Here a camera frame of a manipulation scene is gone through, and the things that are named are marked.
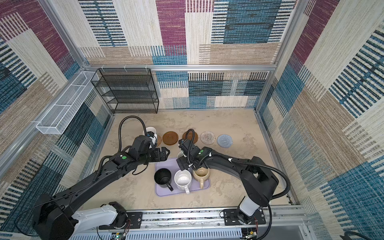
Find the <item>white multicolour woven coaster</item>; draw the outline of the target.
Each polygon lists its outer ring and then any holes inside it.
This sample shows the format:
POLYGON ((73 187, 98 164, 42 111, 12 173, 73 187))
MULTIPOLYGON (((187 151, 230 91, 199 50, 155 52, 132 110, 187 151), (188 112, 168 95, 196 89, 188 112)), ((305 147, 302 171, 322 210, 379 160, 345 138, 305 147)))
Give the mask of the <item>white multicolour woven coaster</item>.
POLYGON ((216 141, 216 136, 213 132, 205 131, 200 135, 202 143, 206 145, 211 145, 216 141))

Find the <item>blue grey woven coaster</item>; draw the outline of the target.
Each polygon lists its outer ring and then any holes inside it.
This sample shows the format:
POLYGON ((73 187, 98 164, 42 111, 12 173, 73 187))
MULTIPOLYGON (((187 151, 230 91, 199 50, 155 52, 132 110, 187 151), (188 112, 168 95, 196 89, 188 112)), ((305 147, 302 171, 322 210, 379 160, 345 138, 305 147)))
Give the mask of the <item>blue grey woven coaster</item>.
POLYGON ((220 135, 217 138, 217 144, 222 148, 229 148, 233 145, 233 139, 229 135, 220 135))

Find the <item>large brown wooden coaster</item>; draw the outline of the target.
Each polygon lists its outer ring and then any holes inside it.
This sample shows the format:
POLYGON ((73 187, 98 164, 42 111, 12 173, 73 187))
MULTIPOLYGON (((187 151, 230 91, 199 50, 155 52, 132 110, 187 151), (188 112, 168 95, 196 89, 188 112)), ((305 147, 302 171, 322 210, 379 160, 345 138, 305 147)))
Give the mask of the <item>large brown wooden coaster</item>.
POLYGON ((198 134, 196 132, 193 132, 193 131, 184 132, 183 136, 182 136, 183 140, 185 140, 185 139, 193 140, 194 144, 198 141, 198 138, 199 138, 198 134))

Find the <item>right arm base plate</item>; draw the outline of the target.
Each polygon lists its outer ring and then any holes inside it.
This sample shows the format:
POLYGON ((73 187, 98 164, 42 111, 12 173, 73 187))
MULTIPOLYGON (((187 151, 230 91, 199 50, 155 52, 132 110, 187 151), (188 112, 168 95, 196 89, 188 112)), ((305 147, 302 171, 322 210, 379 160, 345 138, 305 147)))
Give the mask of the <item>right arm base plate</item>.
POLYGON ((257 209, 252 216, 240 211, 240 209, 224 209, 220 212, 226 226, 266 224, 263 210, 257 209))

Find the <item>light blue mug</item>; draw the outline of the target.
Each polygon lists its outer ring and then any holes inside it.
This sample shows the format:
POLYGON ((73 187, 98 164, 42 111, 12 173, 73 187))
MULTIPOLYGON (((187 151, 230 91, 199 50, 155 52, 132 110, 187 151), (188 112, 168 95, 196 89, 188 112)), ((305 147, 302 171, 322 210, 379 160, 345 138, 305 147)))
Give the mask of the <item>light blue mug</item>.
POLYGON ((146 127, 146 130, 143 131, 143 135, 151 138, 153 141, 158 141, 157 130, 154 127, 146 127))

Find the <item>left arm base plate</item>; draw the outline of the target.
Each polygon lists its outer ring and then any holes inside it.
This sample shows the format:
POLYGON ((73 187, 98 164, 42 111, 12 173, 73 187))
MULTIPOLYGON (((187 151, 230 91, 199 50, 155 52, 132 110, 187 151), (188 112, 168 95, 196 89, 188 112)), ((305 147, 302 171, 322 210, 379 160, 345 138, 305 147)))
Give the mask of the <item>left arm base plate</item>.
POLYGON ((118 213, 110 225, 99 226, 99 230, 128 230, 141 227, 143 212, 118 213))

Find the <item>woven rattan coaster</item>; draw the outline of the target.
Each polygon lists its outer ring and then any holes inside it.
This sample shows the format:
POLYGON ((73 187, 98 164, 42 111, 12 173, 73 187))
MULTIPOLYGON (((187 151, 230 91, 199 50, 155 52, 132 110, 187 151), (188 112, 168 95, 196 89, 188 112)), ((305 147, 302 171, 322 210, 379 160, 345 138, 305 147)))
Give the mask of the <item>woven rattan coaster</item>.
POLYGON ((155 135, 155 137, 156 137, 156 143, 157 143, 157 147, 159 147, 160 146, 160 144, 162 143, 162 137, 161 136, 159 136, 159 135, 155 135))

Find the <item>small brown wooden coaster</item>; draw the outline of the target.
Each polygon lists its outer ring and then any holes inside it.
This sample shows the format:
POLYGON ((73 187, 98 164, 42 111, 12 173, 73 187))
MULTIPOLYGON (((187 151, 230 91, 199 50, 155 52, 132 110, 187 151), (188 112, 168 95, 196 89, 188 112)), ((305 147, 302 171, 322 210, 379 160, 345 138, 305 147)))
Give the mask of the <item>small brown wooden coaster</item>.
POLYGON ((165 145, 171 146, 178 142, 179 135, 176 132, 169 131, 163 135, 163 142, 165 145))

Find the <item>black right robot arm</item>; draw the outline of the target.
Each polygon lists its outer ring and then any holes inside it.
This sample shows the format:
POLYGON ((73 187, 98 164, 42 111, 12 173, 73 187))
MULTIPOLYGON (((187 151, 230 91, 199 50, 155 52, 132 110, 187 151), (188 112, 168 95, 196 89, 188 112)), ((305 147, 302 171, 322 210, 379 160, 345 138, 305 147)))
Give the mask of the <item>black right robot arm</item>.
POLYGON ((271 200, 280 198, 285 191, 275 194, 279 180, 273 172, 280 170, 266 165, 259 157, 239 159, 221 154, 211 148, 196 147, 191 153, 177 158, 180 170, 192 167, 214 169, 241 180, 247 196, 239 204, 235 217, 243 225, 248 225, 254 219, 254 213, 267 207, 271 200))

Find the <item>lavender mug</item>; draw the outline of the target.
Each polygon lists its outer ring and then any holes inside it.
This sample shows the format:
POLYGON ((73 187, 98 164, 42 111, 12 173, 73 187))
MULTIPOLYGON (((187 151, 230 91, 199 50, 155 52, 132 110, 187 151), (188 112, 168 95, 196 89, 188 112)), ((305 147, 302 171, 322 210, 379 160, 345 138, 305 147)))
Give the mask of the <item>lavender mug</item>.
POLYGON ((181 157, 184 157, 185 155, 184 155, 184 153, 182 152, 182 151, 180 151, 179 153, 178 153, 178 155, 177 155, 177 158, 181 158, 181 157))

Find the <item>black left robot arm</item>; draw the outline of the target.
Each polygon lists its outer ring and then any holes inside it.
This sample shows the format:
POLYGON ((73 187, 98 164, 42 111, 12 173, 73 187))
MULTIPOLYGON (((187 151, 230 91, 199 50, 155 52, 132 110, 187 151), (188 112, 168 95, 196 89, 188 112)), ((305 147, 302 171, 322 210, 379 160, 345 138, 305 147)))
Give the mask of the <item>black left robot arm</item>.
POLYGON ((53 197, 40 195, 33 209, 33 229, 42 240, 69 239, 80 224, 73 215, 85 202, 137 166, 166 161, 169 155, 166 147, 153 147, 149 137, 136 137, 132 146, 106 156, 107 161, 82 181, 53 197))

